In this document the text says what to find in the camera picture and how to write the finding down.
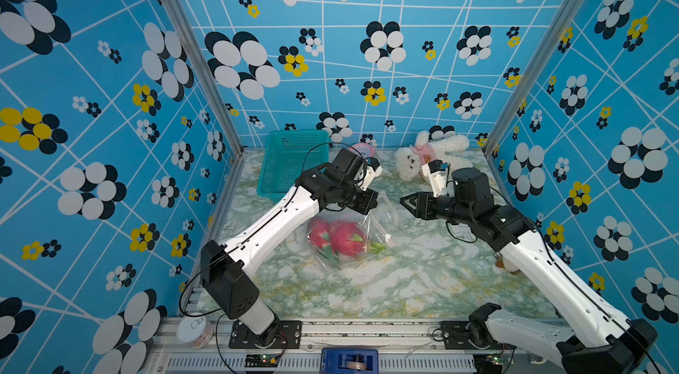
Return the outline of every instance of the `white teddy bear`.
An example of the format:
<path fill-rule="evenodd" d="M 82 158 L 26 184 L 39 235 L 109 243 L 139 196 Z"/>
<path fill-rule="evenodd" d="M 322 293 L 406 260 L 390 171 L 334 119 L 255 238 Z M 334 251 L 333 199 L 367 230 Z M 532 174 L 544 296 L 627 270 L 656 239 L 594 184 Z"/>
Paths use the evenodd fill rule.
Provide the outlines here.
<path fill-rule="evenodd" d="M 448 163 L 451 172 L 463 167 L 472 167 L 470 160 L 447 154 L 448 152 L 459 153 L 468 148 L 469 139 L 466 135 L 455 134 L 441 140 L 429 141 L 429 132 L 422 131 L 418 133 L 415 145 L 396 150 L 394 154 L 396 169 L 403 181 L 411 181 L 418 174 L 424 177 L 422 166 L 436 159 Z"/>

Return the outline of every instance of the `plastic bag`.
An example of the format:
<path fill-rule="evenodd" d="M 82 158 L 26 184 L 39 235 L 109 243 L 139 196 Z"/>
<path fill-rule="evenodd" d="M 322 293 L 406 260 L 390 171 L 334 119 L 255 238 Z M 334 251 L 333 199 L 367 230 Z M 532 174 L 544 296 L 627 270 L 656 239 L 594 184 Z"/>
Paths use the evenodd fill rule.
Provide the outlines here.
<path fill-rule="evenodd" d="M 396 209 L 384 191 L 368 215 L 351 209 L 322 211 L 309 220 L 307 240 L 326 269 L 341 269 L 393 247 L 391 234 L 399 223 Z"/>

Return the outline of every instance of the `blue device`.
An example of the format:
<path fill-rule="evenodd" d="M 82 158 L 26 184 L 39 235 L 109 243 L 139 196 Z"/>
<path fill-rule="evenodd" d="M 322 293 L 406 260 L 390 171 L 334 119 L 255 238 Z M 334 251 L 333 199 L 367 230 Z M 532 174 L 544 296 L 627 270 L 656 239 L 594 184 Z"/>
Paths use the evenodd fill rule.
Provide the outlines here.
<path fill-rule="evenodd" d="M 329 349 L 320 354 L 320 374 L 378 374 L 378 351 Z"/>

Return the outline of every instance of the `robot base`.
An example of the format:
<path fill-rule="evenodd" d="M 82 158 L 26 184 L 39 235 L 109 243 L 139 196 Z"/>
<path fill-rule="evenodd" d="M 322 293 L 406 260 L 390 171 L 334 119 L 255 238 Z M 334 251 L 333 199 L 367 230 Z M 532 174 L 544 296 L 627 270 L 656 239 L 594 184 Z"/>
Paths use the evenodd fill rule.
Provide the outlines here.
<path fill-rule="evenodd" d="M 286 349 L 299 349 L 301 337 L 301 321 L 279 321 L 277 333 L 283 333 L 287 337 Z M 231 329 L 231 339 L 229 340 L 230 349 L 262 349 L 255 345 L 259 341 L 255 334 L 250 331 L 241 321 L 234 321 Z M 283 344 L 280 337 L 276 337 L 274 342 L 266 349 L 282 349 Z"/>
<path fill-rule="evenodd" d="M 443 331 L 443 344 L 446 346 L 446 350 L 502 350 L 503 344 L 490 339 L 492 342 L 488 347 L 477 347 L 471 344 L 469 340 L 470 331 L 468 327 L 471 327 L 471 323 L 468 321 L 442 321 L 441 330 Z M 505 350 L 511 351 L 515 348 L 513 345 L 505 345 Z"/>

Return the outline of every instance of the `dragon fruit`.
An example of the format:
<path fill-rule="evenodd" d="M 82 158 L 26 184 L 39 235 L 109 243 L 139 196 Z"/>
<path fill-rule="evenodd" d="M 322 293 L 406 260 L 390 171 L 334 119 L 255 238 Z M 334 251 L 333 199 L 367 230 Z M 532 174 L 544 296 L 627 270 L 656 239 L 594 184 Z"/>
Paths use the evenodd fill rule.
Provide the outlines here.
<path fill-rule="evenodd" d="M 339 267 L 341 254 L 358 259 L 363 252 L 378 253 L 386 248 L 376 240 L 369 240 L 359 225 L 342 220 L 328 224 L 325 219 L 316 217 L 307 227 L 308 239 L 335 267 Z"/>

